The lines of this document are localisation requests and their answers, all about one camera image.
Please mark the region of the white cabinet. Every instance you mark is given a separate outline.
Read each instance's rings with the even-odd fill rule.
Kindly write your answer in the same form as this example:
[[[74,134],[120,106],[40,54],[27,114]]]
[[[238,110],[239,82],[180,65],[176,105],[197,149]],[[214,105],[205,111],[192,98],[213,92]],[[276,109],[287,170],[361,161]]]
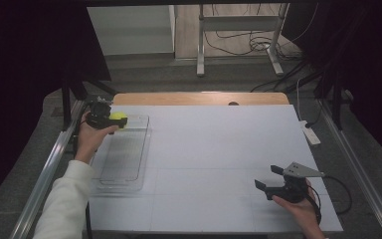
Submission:
[[[172,10],[168,5],[88,8],[105,56],[173,53]]]

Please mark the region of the white power strip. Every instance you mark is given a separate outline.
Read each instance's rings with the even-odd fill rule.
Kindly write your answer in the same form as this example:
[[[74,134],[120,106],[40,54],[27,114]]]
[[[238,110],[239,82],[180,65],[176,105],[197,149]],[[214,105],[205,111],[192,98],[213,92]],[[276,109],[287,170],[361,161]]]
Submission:
[[[307,141],[308,141],[308,143],[310,145],[319,145],[319,144],[321,144],[320,139],[317,137],[317,135],[315,134],[313,129],[307,126],[307,121],[306,120],[301,120],[299,122],[299,124],[300,124],[300,128],[301,128],[302,132],[305,135],[305,138],[307,139]]]

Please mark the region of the metal frame rail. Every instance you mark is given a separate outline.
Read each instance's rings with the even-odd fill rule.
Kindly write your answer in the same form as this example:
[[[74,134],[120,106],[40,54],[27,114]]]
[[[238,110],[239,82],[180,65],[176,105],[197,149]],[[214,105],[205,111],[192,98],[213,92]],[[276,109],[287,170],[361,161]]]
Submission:
[[[46,193],[51,185],[61,158],[77,126],[77,121],[83,114],[85,105],[86,103],[84,101],[75,101],[70,108],[72,118],[69,120],[68,126],[59,133],[9,239],[27,238],[37,213],[45,200]]]
[[[330,128],[338,146],[340,147],[340,150],[349,164],[349,168],[354,174],[359,187],[361,188],[369,206],[371,207],[378,223],[382,228],[382,196],[373,185],[344,131],[339,129],[333,121],[330,107],[327,103],[323,103],[320,100],[317,100],[317,102],[321,107],[321,113],[327,122],[328,127]]]

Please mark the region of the person's left hand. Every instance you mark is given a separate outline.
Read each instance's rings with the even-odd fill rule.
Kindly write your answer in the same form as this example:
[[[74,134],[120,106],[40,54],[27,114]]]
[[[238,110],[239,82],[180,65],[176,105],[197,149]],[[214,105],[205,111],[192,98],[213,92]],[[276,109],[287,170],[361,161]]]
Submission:
[[[112,125],[103,129],[95,129],[87,124],[86,118],[89,113],[82,115],[82,123],[78,136],[78,149],[74,160],[89,164],[94,157],[97,149],[101,145],[104,138],[118,130],[117,125]]]

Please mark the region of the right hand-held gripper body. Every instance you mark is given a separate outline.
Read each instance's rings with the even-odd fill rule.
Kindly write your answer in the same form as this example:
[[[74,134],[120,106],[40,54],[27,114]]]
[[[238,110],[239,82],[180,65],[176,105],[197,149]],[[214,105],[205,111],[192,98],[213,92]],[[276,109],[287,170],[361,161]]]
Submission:
[[[278,196],[291,203],[299,203],[308,194],[308,177],[324,177],[325,173],[300,163],[293,162],[288,167],[283,168],[285,185],[282,187],[267,187],[265,194],[267,200],[272,200],[273,196]]]

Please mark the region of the person's right hand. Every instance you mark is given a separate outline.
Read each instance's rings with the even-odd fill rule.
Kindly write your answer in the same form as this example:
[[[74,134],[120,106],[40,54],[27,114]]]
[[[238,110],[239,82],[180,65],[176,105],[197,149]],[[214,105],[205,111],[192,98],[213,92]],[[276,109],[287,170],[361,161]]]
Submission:
[[[299,203],[290,203],[274,195],[273,201],[292,215],[306,239],[325,239],[318,225],[314,207],[307,199]]]

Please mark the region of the wooden desk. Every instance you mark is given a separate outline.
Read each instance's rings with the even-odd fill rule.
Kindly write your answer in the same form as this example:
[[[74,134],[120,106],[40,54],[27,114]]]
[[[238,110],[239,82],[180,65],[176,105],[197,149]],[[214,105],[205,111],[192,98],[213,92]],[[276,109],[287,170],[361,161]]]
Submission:
[[[115,106],[264,106],[288,105],[283,93],[126,93],[113,98]]]

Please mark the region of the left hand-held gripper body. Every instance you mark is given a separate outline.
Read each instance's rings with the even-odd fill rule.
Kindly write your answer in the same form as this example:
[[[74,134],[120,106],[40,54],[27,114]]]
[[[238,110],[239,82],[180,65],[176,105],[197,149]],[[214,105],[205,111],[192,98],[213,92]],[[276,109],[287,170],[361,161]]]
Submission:
[[[90,112],[86,115],[86,123],[96,129],[112,126],[112,122],[109,119],[110,110],[111,107],[107,103],[92,103]]]

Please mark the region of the clear plastic tray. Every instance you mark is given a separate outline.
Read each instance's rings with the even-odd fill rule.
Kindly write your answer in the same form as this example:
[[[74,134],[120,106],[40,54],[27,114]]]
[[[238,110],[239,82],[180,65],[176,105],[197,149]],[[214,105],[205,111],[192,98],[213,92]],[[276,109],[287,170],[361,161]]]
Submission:
[[[149,116],[129,115],[125,128],[105,138],[92,167],[93,194],[127,193],[142,188],[150,144]]]

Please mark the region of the grey metal stand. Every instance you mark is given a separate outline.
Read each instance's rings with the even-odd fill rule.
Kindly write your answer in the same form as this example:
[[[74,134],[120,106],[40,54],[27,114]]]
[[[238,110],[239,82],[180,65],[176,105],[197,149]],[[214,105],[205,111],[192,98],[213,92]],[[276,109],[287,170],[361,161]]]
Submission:
[[[205,16],[203,6],[199,6],[199,40],[197,54],[197,76],[203,77],[205,74],[204,64],[204,33],[216,31],[266,31],[273,32],[272,40],[266,45],[266,52],[272,63],[277,76],[284,74],[279,62],[276,46],[282,31],[286,17],[288,3],[285,3],[274,16]]]

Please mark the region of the dark curtain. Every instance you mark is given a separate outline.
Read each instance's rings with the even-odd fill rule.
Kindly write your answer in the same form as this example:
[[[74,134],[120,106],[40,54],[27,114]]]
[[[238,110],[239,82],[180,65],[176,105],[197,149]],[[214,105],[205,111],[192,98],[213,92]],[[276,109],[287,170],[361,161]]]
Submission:
[[[88,8],[71,0],[0,0],[0,185],[65,81],[110,75]]]
[[[347,90],[350,108],[382,146],[382,0],[298,0],[283,35],[324,73],[315,95]]]

